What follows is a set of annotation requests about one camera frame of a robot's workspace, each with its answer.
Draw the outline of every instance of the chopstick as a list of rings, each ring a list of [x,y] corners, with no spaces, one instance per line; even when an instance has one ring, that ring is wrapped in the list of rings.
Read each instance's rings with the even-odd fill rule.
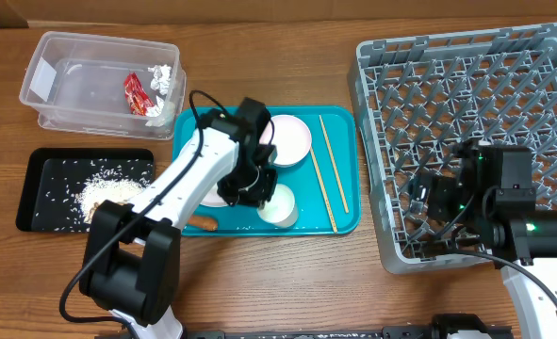
[[[326,141],[326,148],[328,148],[328,154],[331,156],[331,162],[333,163],[333,171],[335,172],[336,184],[338,185],[338,191],[341,193],[341,200],[343,201],[343,208],[345,208],[345,213],[350,213],[350,208],[347,205],[347,199],[345,199],[345,192],[343,192],[343,185],[341,184],[341,178],[338,176],[338,169],[336,169],[335,157],[333,156],[333,148],[331,147],[331,141],[328,139],[328,134],[326,133],[326,128],[324,127],[324,120],[322,116],[319,116],[319,124],[322,126],[322,132],[324,132],[324,140]]]
[[[331,225],[333,226],[333,232],[337,233],[335,217],[333,216],[333,209],[331,208],[331,202],[328,201],[328,195],[326,194],[326,188],[324,188],[324,181],[322,180],[322,174],[319,173],[318,162],[316,161],[316,155],[314,154],[314,148],[310,148],[309,152],[312,154],[312,161],[314,162],[314,169],[316,169],[316,176],[318,177],[319,188],[322,191],[322,197],[324,197],[324,204],[326,205],[326,211],[328,212],[328,218],[331,220]]]

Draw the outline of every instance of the wooden table surface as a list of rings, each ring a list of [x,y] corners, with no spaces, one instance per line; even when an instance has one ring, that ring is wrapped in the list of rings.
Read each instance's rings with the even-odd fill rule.
[[[347,71],[363,40],[555,22],[557,17],[351,21],[303,24],[192,24],[80,27],[177,45],[189,89],[226,105],[250,96],[267,105],[342,105],[351,110]],[[14,225],[25,167],[39,147],[143,147],[157,172],[169,141],[52,132],[18,94],[44,30],[0,30],[0,338],[89,338],[116,324],[69,324],[58,297],[81,267],[83,234],[22,233]],[[358,147],[363,216],[347,236],[182,241],[176,316],[190,331],[378,329],[428,323],[436,313],[474,313],[511,325],[512,302],[491,265],[414,275],[381,266],[369,207],[366,160]],[[104,315],[78,292],[75,315]]]

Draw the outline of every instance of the red package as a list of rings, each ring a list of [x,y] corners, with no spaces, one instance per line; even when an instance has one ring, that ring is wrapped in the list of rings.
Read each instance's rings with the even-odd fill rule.
[[[142,84],[139,82],[135,73],[130,73],[123,82],[125,87],[125,99],[131,107],[131,113],[135,115],[146,115],[146,110],[154,106],[153,101],[150,100]]]

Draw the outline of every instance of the gray plastic basket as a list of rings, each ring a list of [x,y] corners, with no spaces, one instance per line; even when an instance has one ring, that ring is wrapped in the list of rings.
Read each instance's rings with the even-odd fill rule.
[[[349,83],[388,271],[481,262],[435,254],[427,240],[440,226],[407,213],[410,178],[420,168],[454,175],[450,150],[461,140],[530,147],[538,208],[557,209],[557,24],[365,41]]]

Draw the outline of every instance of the blue tray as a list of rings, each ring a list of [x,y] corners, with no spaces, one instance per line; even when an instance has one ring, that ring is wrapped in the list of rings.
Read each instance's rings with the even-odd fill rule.
[[[230,113],[236,107],[226,107]],[[209,107],[201,107],[199,114],[205,113]],[[348,234],[360,222],[362,205],[360,202],[360,177],[357,167],[357,147],[355,143],[355,123],[353,116],[339,106],[270,106],[272,115],[289,114],[304,121],[312,133],[312,147],[316,153],[318,166],[322,173],[324,186],[333,208],[337,234]],[[343,209],[341,195],[336,185],[324,135],[319,124],[319,114],[322,115],[326,132],[331,140],[333,156],[338,167],[338,173],[347,198],[350,213]],[[194,131],[194,117],[191,110],[180,114],[175,122],[175,136],[173,139],[173,159],[192,137]],[[219,222],[216,232],[208,232],[196,227],[187,226],[182,232],[185,236],[294,236],[294,235],[333,235],[328,213],[324,206],[324,199],[319,188],[316,171],[308,154],[301,162],[289,168],[277,168],[278,183],[285,184],[295,194],[295,201],[299,208],[299,219],[289,228],[278,228],[263,221],[254,208],[246,206],[234,207],[205,207],[199,206],[196,214],[215,218]]]

